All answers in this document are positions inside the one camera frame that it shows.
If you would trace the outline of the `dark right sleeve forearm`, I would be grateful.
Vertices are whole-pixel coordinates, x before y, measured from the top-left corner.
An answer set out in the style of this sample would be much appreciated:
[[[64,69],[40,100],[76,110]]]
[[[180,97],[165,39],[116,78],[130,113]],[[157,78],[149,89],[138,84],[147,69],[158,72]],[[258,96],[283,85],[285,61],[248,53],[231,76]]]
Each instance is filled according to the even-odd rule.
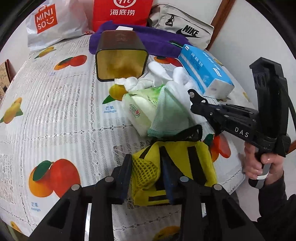
[[[265,240],[295,240],[296,199],[287,197],[281,177],[258,194],[260,217],[254,222]]]

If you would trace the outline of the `person's right hand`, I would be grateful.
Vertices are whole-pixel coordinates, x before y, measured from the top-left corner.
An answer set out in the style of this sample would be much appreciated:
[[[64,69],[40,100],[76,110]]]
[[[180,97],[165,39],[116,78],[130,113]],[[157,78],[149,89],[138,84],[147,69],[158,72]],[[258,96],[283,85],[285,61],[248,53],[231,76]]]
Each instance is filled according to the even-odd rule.
[[[263,154],[261,160],[258,161],[255,157],[255,146],[245,142],[244,144],[245,160],[243,164],[244,173],[250,179],[256,180],[259,175],[263,174],[262,165],[270,164],[269,174],[267,175],[264,184],[271,185],[280,180],[283,176],[283,160],[284,158],[273,153]]]

